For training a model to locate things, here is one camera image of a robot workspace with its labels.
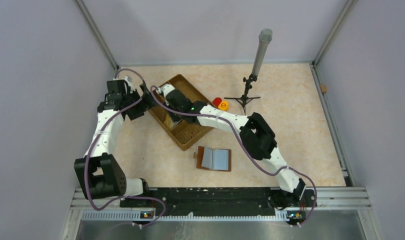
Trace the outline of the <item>aluminium frame rail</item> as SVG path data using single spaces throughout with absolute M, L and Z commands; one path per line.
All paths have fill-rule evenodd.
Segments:
M 364 187 L 309 187 L 299 200 L 277 187 L 159 187 L 142 196 L 108 197 L 89 202 L 81 189 L 73 195 L 62 239 L 73 240 L 83 220 L 145 224 L 175 222 L 273 222 L 297 227 L 317 211 L 355 212 L 368 240 L 384 235 Z

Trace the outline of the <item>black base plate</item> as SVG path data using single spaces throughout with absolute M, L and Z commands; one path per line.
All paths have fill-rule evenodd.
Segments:
M 277 187 L 208 187 L 151 188 L 142 199 L 126 198 L 122 208 L 166 209 L 165 216 L 256 217 L 273 216 L 280 210 L 309 210 L 315 205 L 312 189 L 304 191 L 301 200 L 293 199 Z

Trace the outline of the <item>brown leather card holder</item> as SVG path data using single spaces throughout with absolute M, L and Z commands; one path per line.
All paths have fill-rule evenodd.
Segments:
M 198 146 L 193 154 L 196 168 L 216 172 L 232 171 L 232 151 L 230 149 L 217 149 Z

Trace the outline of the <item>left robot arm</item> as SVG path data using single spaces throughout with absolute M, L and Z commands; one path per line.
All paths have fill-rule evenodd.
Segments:
M 134 120 L 156 106 L 146 83 L 140 84 L 142 94 L 132 79 L 109 80 L 107 93 L 97 107 L 97 125 L 91 145 L 82 158 L 74 162 L 74 170 L 86 199 L 131 196 L 139 207 L 151 200 L 148 184 L 143 178 L 127 178 L 114 157 L 118 135 L 126 119 Z

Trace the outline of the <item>gold card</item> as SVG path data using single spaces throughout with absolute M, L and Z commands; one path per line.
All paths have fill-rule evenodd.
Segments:
M 168 131 L 174 129 L 178 123 L 179 123 L 178 121 L 172 120 L 172 118 L 169 115 L 166 116 L 163 122 Z

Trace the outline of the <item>red cylinder button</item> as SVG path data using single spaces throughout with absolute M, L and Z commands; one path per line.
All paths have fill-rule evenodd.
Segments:
M 212 105 L 215 106 L 216 108 L 221 104 L 222 102 L 222 98 L 221 97 L 216 97 L 212 100 Z

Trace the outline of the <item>small wooden wall block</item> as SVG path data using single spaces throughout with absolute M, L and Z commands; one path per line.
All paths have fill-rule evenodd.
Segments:
M 327 91 L 328 91 L 325 84 L 320 84 L 320 85 L 319 85 L 319 88 L 320 88 L 320 92 L 321 92 L 322 94 L 325 94 L 325 93 L 327 93 Z

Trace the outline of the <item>orange cylinder button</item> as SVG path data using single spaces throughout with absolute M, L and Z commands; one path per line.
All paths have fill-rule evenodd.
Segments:
M 226 100 L 223 100 L 219 103 L 217 108 L 221 111 L 227 111 L 229 109 L 229 102 Z

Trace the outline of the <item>black tripod stand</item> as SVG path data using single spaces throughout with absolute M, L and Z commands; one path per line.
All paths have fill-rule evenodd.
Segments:
M 244 114 L 247 113 L 246 109 L 247 109 L 247 104 L 250 103 L 252 100 L 256 100 L 256 99 L 260 99 L 260 96 L 255 96 L 255 97 L 249 97 L 249 91 L 250 89 L 253 88 L 252 83 L 256 82 L 258 80 L 258 77 L 256 75 L 251 74 L 248 78 L 243 78 L 243 82 L 245 82 L 245 88 L 244 88 L 244 93 L 242 96 L 240 97 L 225 97 L 225 100 L 235 100 L 237 101 L 242 109 Z

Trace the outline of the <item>grey tube on stand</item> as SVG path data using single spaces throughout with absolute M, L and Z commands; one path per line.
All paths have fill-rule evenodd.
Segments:
M 258 77 L 259 75 L 267 48 L 272 39 L 273 39 L 273 31 L 270 28 L 264 28 L 261 30 L 258 36 L 258 47 L 251 71 L 251 75 L 254 78 Z

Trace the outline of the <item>woven brown divided tray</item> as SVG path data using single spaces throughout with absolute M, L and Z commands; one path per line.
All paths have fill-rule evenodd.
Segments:
M 200 101 L 210 106 L 212 105 L 210 101 L 181 74 L 175 75 L 165 83 L 181 91 L 191 102 Z M 158 104 L 151 108 L 149 113 L 182 151 L 188 150 L 212 130 L 212 128 L 208 126 L 188 123 L 181 115 L 167 111 Z

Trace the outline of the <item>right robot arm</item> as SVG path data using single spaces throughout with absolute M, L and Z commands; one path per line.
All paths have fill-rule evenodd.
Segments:
M 275 133 L 259 113 L 237 115 L 202 101 L 192 102 L 171 84 L 151 89 L 164 99 L 161 107 L 181 120 L 233 133 L 253 164 L 263 173 L 276 177 L 288 205 L 297 206 L 304 200 L 306 183 L 289 167 L 280 153 Z

